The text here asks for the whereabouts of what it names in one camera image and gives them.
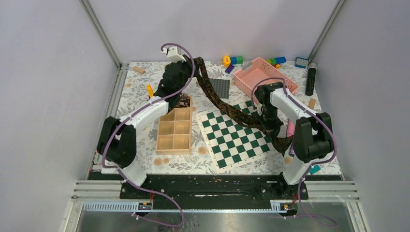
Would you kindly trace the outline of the wooden compartment box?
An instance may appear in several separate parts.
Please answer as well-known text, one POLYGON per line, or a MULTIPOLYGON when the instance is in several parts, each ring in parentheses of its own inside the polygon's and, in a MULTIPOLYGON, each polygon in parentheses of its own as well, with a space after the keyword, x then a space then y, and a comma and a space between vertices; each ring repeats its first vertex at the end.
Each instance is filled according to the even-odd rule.
POLYGON ((160 117, 156 153, 158 155, 190 155, 192 99, 189 108, 174 108, 160 117))

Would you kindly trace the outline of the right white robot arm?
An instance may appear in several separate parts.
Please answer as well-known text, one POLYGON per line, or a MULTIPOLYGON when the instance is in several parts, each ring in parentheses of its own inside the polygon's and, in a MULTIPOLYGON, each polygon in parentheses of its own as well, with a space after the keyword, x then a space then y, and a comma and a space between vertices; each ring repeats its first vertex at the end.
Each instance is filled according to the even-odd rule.
POLYGON ((288 167, 279 174, 275 186, 276 193, 284 199, 300 196, 300 188, 311 167, 324 163, 328 154, 335 156, 337 144, 333 135, 332 120, 328 113, 317 113, 307 108, 288 90, 283 82, 263 85, 259 83, 252 90, 251 98, 256 99, 258 119, 274 148, 282 153, 293 148, 295 157, 288 167), (281 111, 294 125, 294 133, 287 138, 279 138, 282 121, 281 111))

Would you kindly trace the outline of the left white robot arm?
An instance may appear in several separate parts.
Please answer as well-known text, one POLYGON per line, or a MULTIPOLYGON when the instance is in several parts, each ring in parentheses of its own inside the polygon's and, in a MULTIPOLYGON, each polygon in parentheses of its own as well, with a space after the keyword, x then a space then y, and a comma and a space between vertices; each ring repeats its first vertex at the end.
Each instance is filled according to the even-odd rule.
POLYGON ((199 65, 193 59, 169 63, 164 69, 156 92, 143 106, 129 115, 120 118, 109 116, 104 120, 96 148, 103 156, 102 165, 108 168, 105 162, 113 163, 113 168, 133 184, 131 191, 139 199, 149 195, 150 186, 145 182, 146 172, 136 160, 137 134, 176 108, 183 89, 198 73, 199 65))

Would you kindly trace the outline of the black key-patterned necktie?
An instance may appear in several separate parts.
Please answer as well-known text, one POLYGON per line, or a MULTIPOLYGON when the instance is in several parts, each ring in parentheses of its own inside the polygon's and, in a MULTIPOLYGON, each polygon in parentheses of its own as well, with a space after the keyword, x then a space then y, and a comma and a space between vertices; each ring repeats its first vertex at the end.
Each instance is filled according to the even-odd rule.
POLYGON ((208 73, 205 67, 205 62, 202 57, 197 57, 194 59, 194 63, 196 66, 196 73, 195 77, 201 87, 202 91, 206 95, 206 97, 223 113, 227 114, 232 120, 234 120, 237 124, 245 128, 255 128, 260 130, 264 135, 270 138, 270 141, 273 144, 273 148, 281 153, 282 155, 285 154, 286 150, 291 146, 293 137, 278 137, 278 136, 270 136, 268 132, 265 130, 264 126, 260 121, 260 115, 251 116, 248 114, 243 113, 239 109, 236 109, 232 105, 229 105, 223 102, 216 92, 214 91, 208 77, 208 73))

